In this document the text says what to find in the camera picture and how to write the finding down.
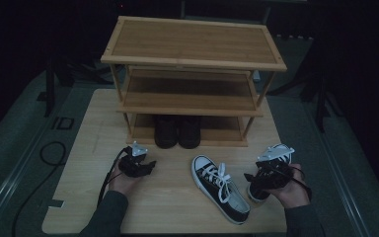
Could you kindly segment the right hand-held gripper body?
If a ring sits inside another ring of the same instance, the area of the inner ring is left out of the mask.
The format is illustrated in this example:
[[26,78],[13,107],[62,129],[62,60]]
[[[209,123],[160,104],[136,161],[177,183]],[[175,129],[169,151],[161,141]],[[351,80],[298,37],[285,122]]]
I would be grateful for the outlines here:
[[295,150],[287,145],[268,147],[259,157],[258,172],[252,185],[259,190],[273,190],[284,187],[292,177],[291,156]]

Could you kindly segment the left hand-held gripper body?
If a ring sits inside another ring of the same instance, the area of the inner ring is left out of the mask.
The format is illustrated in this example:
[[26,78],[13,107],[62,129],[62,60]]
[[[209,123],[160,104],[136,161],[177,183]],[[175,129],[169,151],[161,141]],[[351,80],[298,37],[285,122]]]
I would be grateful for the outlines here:
[[118,154],[118,168],[128,177],[138,178],[150,175],[153,169],[147,169],[143,161],[148,149],[134,141],[131,145],[123,148]]

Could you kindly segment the black white canvas sneaker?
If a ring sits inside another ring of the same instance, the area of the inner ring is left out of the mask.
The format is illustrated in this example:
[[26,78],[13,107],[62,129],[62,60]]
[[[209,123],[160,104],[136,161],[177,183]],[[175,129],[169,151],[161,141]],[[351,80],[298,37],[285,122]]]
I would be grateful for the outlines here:
[[252,183],[249,183],[247,193],[253,202],[263,202],[269,197],[267,190],[256,189]]
[[250,205],[239,192],[226,165],[216,165],[210,158],[198,155],[191,163],[191,174],[197,187],[234,224],[244,224],[250,214]]

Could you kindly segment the bamboo shoe rack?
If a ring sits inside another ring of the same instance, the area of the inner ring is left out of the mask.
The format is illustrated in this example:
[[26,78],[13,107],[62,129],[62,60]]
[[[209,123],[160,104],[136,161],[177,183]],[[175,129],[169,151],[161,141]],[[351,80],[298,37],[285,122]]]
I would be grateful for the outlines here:
[[156,115],[201,119],[204,146],[245,146],[262,116],[253,82],[287,67],[264,25],[121,16],[101,57],[115,77],[127,140],[151,144]]

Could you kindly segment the person's left hand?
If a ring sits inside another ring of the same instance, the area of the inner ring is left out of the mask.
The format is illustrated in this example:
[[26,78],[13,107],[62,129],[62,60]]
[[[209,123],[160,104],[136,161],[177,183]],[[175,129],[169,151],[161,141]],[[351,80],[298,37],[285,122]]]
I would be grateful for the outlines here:
[[128,196],[139,183],[140,178],[132,178],[120,170],[114,170],[109,177],[109,190]]

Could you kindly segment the person's right hand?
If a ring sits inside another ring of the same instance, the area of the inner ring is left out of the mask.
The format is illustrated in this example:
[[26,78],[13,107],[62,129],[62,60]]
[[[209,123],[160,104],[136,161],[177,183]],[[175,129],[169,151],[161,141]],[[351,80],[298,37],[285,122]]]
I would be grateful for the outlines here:
[[268,190],[286,209],[295,208],[311,203],[307,192],[307,185],[300,164],[290,164],[293,168],[293,179],[283,188]]

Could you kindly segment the black metal stand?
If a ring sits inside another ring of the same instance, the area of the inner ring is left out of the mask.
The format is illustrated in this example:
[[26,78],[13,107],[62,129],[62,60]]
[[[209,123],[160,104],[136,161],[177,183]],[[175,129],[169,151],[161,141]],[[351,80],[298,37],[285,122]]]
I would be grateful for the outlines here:
[[319,35],[313,38],[293,78],[268,92],[269,95],[279,95],[303,84],[304,88],[299,97],[302,102],[311,102],[317,98],[315,124],[321,132],[325,131],[324,117],[329,114],[326,108],[326,99],[336,68],[336,55],[334,42],[329,37]]
[[73,62],[67,56],[51,57],[45,67],[45,90],[38,95],[38,101],[45,102],[44,116],[48,118],[55,105],[55,79],[63,87],[71,87],[74,84],[71,71]]

